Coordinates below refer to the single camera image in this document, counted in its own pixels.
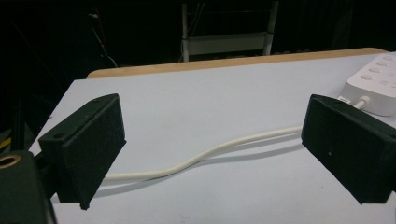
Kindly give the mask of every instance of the white power strip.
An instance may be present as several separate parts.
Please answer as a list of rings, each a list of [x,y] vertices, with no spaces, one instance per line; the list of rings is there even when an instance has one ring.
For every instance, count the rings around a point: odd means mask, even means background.
[[[338,100],[365,102],[362,110],[379,116],[396,114],[396,56],[380,54],[350,77]]]

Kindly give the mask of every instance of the table surface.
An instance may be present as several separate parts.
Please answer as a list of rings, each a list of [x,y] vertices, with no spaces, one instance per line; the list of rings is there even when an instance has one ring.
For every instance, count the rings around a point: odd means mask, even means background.
[[[91,99],[116,92],[127,144],[109,172],[166,168],[237,137],[301,125],[311,94],[337,97],[346,80],[382,50],[342,52],[326,59],[75,80],[39,136]],[[376,118],[396,127],[395,116]],[[37,142],[31,150],[39,152]],[[297,134],[232,147],[164,178],[104,184],[88,211],[56,196],[52,202],[59,223],[393,224],[396,195],[385,204],[360,205]]]
[[[143,65],[143,66],[135,66],[135,67],[122,67],[122,68],[96,70],[89,73],[87,78],[122,77],[122,76],[155,74],[155,73],[165,73],[165,72],[179,72],[179,71],[206,69],[206,68],[249,65],[249,64],[257,64],[257,63],[294,62],[294,61],[302,61],[302,60],[358,56],[358,55],[375,54],[375,53],[383,53],[383,52],[385,51],[382,49],[375,49],[375,48],[340,49],[340,50],[328,50],[328,51],[318,51],[318,52],[188,62],[188,63],[152,64],[152,65]]]

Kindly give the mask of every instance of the white table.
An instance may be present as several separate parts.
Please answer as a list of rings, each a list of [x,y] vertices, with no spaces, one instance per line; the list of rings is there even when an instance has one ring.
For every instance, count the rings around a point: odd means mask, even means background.
[[[117,92],[127,144],[110,173],[161,169],[236,137],[301,125],[311,94],[337,97],[375,56],[76,80],[40,135]],[[396,127],[396,117],[379,119]],[[102,186],[88,211],[54,196],[56,216],[95,224],[395,223],[394,193],[385,204],[358,204],[298,135],[229,151],[176,175]]]

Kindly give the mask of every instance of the dark background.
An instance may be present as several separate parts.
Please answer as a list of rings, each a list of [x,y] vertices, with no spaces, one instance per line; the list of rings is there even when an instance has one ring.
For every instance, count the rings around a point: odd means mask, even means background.
[[[0,5],[0,132],[13,126],[21,109],[21,120],[37,135],[74,79],[114,66],[92,28],[118,65],[180,60],[178,1],[3,0]],[[264,10],[270,5],[207,1],[194,35],[263,31],[268,20]],[[189,2],[190,21],[196,8]],[[395,51],[394,8],[393,0],[280,1],[272,53],[364,47]],[[99,15],[100,20],[89,14]]]

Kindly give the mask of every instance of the power strip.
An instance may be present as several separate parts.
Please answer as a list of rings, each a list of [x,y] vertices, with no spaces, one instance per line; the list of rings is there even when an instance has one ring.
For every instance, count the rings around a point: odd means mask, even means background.
[[[396,114],[396,56],[380,54],[346,81],[338,100],[379,116]]]

